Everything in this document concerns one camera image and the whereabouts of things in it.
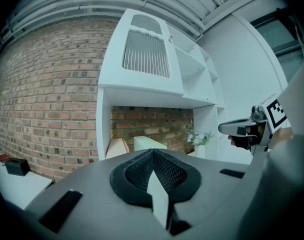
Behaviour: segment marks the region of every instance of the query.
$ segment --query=flower vase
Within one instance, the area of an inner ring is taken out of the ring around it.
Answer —
[[[200,145],[196,146],[196,157],[197,158],[206,158],[206,146]]]

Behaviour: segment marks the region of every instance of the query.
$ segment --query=vent grille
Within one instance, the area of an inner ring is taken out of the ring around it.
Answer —
[[[129,31],[123,68],[170,78],[164,42],[149,34]]]
[[[145,15],[134,15],[131,25],[137,26],[138,28],[144,28],[146,30],[153,31],[154,33],[162,35],[159,23]]]

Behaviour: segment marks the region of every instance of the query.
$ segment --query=window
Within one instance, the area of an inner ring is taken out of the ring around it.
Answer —
[[[289,8],[277,9],[251,22],[277,57],[289,83],[303,63],[296,22]]]

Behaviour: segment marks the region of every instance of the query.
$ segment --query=black slot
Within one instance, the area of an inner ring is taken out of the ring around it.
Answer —
[[[39,220],[49,230],[58,233],[73,208],[77,205],[82,193],[69,190],[63,197]]]
[[[220,174],[225,174],[225,175],[229,175],[231,177],[242,179],[245,172],[240,172],[240,171],[236,171],[236,170],[229,170],[229,169],[222,169],[222,170],[220,170]]]

